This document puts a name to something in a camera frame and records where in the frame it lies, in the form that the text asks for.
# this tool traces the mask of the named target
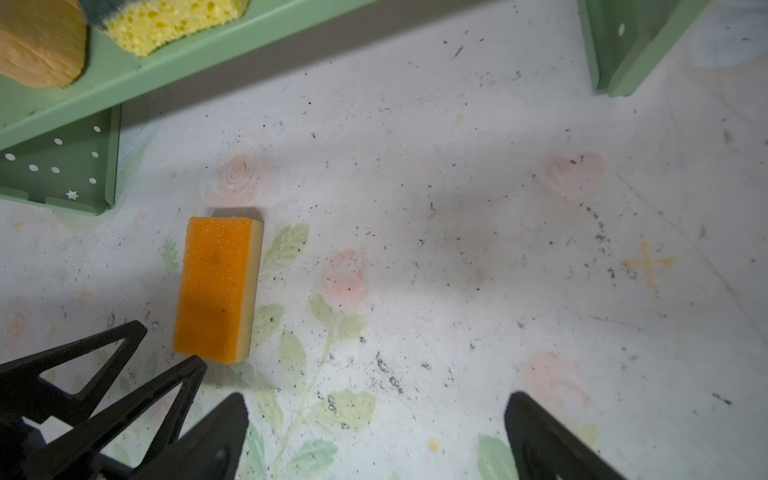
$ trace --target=green metal shelf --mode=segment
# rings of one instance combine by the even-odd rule
[[[0,75],[0,150],[375,0],[250,0],[242,18],[138,58],[91,29],[86,68],[72,85],[27,88]]]

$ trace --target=orange sponge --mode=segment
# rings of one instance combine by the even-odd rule
[[[248,358],[263,228],[247,218],[190,218],[175,351],[227,365]]]

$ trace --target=white tabletop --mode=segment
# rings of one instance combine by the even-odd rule
[[[608,98],[576,2],[461,3],[385,0],[126,103],[117,208],[0,204],[0,360],[138,319],[102,408],[137,388],[182,358],[187,221],[252,207],[260,328],[191,411],[243,392],[241,478],[515,478],[516,390],[628,478],[762,478],[768,58],[704,68],[691,31]],[[105,452],[136,465],[168,406]]]

